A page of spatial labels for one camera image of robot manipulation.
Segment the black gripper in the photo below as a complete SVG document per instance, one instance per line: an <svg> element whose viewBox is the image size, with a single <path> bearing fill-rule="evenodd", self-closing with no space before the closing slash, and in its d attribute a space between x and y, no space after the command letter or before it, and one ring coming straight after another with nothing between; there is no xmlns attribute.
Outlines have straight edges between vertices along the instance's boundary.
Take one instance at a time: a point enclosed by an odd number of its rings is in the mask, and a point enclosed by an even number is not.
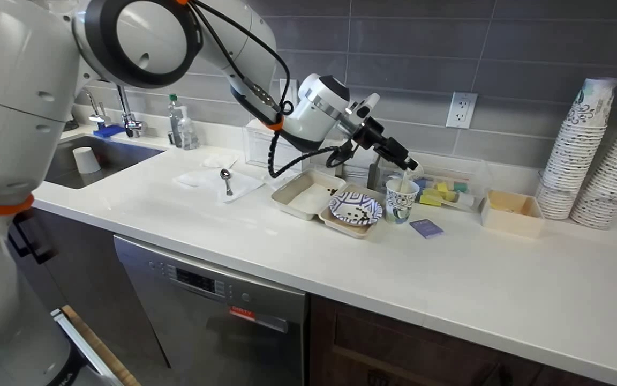
<svg viewBox="0 0 617 386"><path fill-rule="evenodd" d="M374 151L382 159L407 172L416 172L417 162L414 159L414 154L393 138L385 138L383 125L373 119L377 103L377 93L369 95L361 101L349 101L339 116L339 125L363 151Z"/></svg>

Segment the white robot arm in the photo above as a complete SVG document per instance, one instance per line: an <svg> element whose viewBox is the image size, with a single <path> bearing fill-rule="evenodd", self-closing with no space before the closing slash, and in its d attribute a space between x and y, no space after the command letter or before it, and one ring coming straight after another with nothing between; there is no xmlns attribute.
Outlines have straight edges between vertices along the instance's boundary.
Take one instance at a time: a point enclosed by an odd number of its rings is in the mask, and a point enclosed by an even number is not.
<svg viewBox="0 0 617 386"><path fill-rule="evenodd" d="M247 0L88 0L71 31L88 67L104 81L165 89L202 59L229 80L230 96L304 159L328 153L337 167L357 148L400 169L416 169L409 151L373 119L378 95L354 101L333 76L310 73L298 101L269 95L273 72L290 78L277 40Z"/></svg>

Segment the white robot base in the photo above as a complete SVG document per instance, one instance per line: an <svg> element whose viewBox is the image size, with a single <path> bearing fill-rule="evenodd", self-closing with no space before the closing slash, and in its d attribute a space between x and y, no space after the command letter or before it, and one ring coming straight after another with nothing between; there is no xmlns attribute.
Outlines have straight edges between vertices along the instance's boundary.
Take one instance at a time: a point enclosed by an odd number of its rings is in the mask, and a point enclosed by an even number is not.
<svg viewBox="0 0 617 386"><path fill-rule="evenodd" d="M47 0L0 0L0 386L49 386L71 343L9 251L77 95L78 51Z"/></svg>

